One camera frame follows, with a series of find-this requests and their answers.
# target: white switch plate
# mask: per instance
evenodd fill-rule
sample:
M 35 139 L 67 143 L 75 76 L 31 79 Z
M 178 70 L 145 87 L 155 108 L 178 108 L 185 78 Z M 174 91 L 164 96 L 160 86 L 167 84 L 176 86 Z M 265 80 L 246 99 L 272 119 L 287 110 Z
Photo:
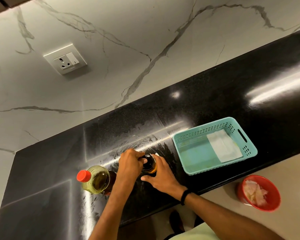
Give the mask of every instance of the white switch plate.
M 73 44 L 55 50 L 43 57 L 62 75 L 87 65 Z

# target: beige tile floor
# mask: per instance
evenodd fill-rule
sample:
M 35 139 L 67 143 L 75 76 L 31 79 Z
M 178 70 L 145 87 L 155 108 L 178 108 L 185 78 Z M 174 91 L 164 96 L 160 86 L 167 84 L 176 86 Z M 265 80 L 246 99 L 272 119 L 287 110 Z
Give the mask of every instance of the beige tile floor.
M 240 203 L 236 199 L 235 182 L 209 191 L 202 197 L 224 206 L 236 213 L 247 216 L 268 228 L 276 231 L 286 240 L 300 239 L 300 154 L 279 162 L 254 174 L 264 176 L 271 180 L 281 194 L 281 206 L 272 213 L 263 212 Z M 184 223 L 186 231 L 194 224 L 195 215 L 185 206 L 174 207 Z M 123 227 L 119 230 L 118 239 L 163 240 L 173 233 L 169 225 L 169 214 L 173 209 L 168 209 L 152 215 L 149 218 Z

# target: red bottle cap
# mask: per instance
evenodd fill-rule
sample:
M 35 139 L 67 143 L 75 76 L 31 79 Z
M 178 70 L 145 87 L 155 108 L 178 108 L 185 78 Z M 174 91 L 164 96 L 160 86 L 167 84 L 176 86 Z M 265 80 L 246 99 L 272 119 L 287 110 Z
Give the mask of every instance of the red bottle cap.
M 87 170 L 81 170 L 78 174 L 77 174 L 77 181 L 79 182 L 88 182 L 91 179 L 91 173 Z

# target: black countertop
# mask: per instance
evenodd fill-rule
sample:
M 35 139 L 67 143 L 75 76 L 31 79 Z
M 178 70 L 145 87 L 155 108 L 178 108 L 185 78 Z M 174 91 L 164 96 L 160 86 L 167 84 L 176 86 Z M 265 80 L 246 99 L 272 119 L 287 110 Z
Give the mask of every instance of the black countertop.
M 224 117 L 239 122 L 258 155 L 188 176 L 172 135 Z M 130 147 L 158 152 L 199 194 L 300 153 L 300 32 L 18 151 L 0 209 L 0 240 L 87 239 L 107 198 L 82 190 L 76 174 L 92 165 L 116 171 Z M 177 203 L 138 178 L 121 225 Z

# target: light green shirt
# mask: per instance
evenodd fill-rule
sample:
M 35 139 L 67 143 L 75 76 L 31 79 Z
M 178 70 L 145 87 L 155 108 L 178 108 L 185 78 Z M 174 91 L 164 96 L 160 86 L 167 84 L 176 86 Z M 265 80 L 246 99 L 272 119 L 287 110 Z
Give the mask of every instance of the light green shirt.
M 219 240 L 219 238 L 204 222 L 190 231 L 174 236 L 171 240 Z

